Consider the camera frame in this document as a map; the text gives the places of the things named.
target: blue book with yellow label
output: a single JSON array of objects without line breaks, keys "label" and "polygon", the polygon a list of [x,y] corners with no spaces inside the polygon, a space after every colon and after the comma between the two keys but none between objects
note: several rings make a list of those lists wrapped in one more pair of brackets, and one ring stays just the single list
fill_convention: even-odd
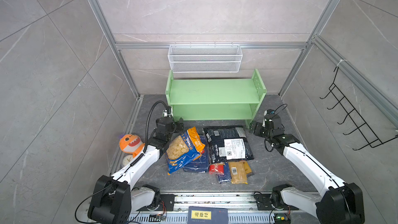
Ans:
[{"label": "blue book with yellow label", "polygon": [[189,207],[187,224],[228,224],[228,209]]}]

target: white zip tie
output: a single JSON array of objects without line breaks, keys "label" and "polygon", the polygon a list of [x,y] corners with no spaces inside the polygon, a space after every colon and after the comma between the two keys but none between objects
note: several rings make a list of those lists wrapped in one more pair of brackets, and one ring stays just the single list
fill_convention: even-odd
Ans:
[{"label": "white zip tie", "polygon": [[342,62],[342,61],[347,61],[347,60],[340,59],[339,63],[337,63],[337,65],[336,65],[336,67],[338,67],[340,62]]}]

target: green shelf side panel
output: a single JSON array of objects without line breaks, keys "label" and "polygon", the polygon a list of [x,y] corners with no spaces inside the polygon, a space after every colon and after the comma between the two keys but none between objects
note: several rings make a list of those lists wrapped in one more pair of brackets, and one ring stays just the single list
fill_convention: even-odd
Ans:
[{"label": "green shelf side panel", "polygon": [[170,70],[165,93],[175,119],[245,120],[249,126],[266,92],[256,69],[251,79],[180,80]]}]

